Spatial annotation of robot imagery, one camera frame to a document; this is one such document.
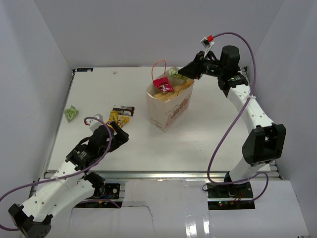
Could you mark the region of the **large brown chips bag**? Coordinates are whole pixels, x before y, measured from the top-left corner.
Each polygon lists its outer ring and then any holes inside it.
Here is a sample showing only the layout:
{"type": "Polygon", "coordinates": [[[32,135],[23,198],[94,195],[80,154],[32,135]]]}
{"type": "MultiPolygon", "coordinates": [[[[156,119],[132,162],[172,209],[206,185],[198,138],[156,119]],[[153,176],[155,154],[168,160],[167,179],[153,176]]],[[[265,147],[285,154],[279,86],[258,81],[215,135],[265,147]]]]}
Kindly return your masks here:
{"type": "Polygon", "coordinates": [[[177,96],[179,96],[182,92],[188,89],[194,83],[193,79],[187,79],[182,85],[174,86],[174,92],[167,92],[163,94],[162,92],[156,93],[154,98],[163,102],[168,102],[177,96]]]}

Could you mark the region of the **yellow snack packet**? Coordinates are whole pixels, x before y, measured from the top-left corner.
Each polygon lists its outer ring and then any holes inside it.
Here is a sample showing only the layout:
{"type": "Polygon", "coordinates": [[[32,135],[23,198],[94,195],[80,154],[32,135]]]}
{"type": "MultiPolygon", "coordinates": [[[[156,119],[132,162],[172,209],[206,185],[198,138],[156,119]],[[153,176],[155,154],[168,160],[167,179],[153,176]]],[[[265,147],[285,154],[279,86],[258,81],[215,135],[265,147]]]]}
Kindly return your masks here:
{"type": "Polygon", "coordinates": [[[120,128],[123,128],[130,121],[130,117],[122,116],[116,111],[111,111],[106,123],[115,122],[120,128]]]}

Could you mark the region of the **green snack packet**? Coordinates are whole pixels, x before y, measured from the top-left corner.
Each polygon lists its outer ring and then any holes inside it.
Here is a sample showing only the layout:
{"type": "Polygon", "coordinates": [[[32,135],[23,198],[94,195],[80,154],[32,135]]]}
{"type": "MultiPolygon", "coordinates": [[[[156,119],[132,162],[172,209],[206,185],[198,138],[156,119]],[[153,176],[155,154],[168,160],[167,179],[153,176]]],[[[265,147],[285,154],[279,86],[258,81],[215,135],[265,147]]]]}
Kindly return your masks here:
{"type": "Polygon", "coordinates": [[[71,122],[77,115],[79,114],[79,111],[71,105],[70,108],[64,110],[64,115],[67,120],[67,122],[71,122]]]}
{"type": "Polygon", "coordinates": [[[179,74],[177,69],[171,68],[168,72],[171,77],[174,77],[176,79],[186,80],[185,76],[179,74]]]}

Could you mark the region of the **red snack packet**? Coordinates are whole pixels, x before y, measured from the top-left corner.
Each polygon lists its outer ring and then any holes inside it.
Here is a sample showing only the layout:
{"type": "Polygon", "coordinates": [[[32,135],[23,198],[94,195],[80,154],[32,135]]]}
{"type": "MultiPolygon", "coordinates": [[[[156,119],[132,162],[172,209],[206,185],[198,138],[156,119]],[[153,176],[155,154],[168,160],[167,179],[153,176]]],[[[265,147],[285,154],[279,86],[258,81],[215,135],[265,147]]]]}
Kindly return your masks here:
{"type": "Polygon", "coordinates": [[[153,84],[163,94],[166,94],[166,93],[169,93],[169,92],[175,92],[173,86],[169,82],[168,77],[162,77],[162,78],[155,79],[153,81],[153,84]]]}

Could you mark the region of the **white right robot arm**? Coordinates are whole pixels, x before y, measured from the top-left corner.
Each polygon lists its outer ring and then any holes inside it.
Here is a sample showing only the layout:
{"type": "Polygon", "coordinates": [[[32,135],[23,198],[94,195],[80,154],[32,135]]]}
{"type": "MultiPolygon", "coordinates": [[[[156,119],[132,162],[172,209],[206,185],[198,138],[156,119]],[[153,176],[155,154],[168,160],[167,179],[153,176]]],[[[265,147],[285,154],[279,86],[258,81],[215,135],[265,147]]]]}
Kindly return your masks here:
{"type": "Polygon", "coordinates": [[[202,75],[216,77],[219,88],[236,107],[247,127],[249,135],[242,146],[242,159],[224,180],[224,193],[231,198],[241,193],[240,183],[281,157],[286,136],[285,126],[274,123],[251,94],[251,87],[240,72],[239,61],[239,49],[225,46],[220,59],[214,59],[212,52],[200,51],[192,62],[178,71],[190,79],[200,79],[202,75]]]}

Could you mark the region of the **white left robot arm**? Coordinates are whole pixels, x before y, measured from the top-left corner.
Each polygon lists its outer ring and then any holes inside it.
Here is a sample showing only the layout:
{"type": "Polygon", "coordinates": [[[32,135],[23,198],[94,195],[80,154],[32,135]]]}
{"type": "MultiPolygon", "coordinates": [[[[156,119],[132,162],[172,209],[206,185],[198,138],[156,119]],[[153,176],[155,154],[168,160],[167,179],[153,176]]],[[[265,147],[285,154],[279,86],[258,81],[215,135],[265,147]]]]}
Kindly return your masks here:
{"type": "Polygon", "coordinates": [[[60,212],[87,198],[97,201],[104,194],[106,181],[90,169],[128,140],[128,133],[114,121],[102,123],[91,136],[83,138],[51,179],[39,181],[42,187],[35,194],[9,208],[17,229],[26,238],[44,238],[60,212]]]}

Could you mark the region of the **brown chocolate bar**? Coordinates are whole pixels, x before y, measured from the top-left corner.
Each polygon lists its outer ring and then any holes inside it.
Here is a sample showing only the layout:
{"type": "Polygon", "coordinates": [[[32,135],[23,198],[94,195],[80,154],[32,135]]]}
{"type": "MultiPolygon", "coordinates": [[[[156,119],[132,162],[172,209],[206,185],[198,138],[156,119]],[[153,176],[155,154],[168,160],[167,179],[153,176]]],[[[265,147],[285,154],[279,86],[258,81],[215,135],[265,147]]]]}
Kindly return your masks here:
{"type": "Polygon", "coordinates": [[[132,106],[116,106],[116,105],[114,105],[112,110],[117,112],[119,115],[132,117],[134,115],[135,108],[132,106]]]}

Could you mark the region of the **left blue table label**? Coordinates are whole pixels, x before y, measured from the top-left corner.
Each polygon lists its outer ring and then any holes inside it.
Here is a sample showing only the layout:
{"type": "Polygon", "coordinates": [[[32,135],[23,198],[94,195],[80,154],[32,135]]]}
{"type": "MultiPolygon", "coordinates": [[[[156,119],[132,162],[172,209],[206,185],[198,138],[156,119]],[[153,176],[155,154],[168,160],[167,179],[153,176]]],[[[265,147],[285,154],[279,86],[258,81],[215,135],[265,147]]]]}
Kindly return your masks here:
{"type": "Polygon", "coordinates": [[[79,67],[76,69],[76,72],[92,72],[94,69],[92,67],[85,68],[85,67],[79,67]]]}

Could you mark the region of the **aluminium table edge rail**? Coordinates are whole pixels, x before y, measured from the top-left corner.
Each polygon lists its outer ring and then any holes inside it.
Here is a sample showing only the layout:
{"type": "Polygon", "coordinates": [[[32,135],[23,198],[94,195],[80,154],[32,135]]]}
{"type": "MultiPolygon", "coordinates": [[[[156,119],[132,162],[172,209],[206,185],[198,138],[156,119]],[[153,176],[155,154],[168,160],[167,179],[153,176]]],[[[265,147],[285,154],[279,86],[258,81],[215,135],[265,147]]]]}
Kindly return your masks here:
{"type": "MultiPolygon", "coordinates": [[[[96,172],[108,179],[207,179],[207,172],[96,172]]],[[[277,171],[266,172],[269,178],[279,179],[277,171]]],[[[53,172],[48,172],[44,178],[48,179],[53,172]]],[[[226,172],[210,173],[214,180],[222,180],[226,172]]]]}

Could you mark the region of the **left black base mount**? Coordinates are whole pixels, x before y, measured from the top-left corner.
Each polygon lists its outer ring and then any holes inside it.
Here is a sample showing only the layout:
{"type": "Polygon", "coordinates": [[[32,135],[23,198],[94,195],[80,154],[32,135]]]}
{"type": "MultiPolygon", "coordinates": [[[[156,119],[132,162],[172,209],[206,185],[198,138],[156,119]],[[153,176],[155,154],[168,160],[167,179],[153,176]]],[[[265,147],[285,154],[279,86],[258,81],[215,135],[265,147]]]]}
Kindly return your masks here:
{"type": "Polygon", "coordinates": [[[122,202],[118,201],[120,198],[120,184],[106,183],[99,192],[89,197],[84,202],[75,206],[75,208],[120,208],[122,202]]]}

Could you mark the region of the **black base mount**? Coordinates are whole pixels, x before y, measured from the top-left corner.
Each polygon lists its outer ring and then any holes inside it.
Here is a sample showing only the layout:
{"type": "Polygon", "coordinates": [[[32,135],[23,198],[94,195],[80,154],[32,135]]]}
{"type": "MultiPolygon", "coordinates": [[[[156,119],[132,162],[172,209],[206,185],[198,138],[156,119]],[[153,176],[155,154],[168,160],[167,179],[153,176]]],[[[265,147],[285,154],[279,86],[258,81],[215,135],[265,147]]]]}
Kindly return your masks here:
{"type": "Polygon", "coordinates": [[[120,184],[106,183],[99,192],[89,197],[84,202],[75,206],[75,208],[120,208],[122,202],[118,201],[120,198],[120,184]]]}
{"type": "Polygon", "coordinates": [[[208,209],[220,210],[253,210],[255,203],[249,182],[244,184],[216,185],[204,184],[202,190],[207,193],[208,209]]]}

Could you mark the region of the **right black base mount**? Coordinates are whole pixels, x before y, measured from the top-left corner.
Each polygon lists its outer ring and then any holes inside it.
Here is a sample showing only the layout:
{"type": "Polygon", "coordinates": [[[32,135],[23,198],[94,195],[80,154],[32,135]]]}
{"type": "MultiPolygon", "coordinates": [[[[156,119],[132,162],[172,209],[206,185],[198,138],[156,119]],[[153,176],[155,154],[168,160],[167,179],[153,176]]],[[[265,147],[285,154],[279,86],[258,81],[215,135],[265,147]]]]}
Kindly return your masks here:
{"type": "Polygon", "coordinates": [[[204,184],[202,190],[207,193],[208,209],[220,210],[253,210],[255,203],[249,182],[244,184],[216,185],[204,184]]]}

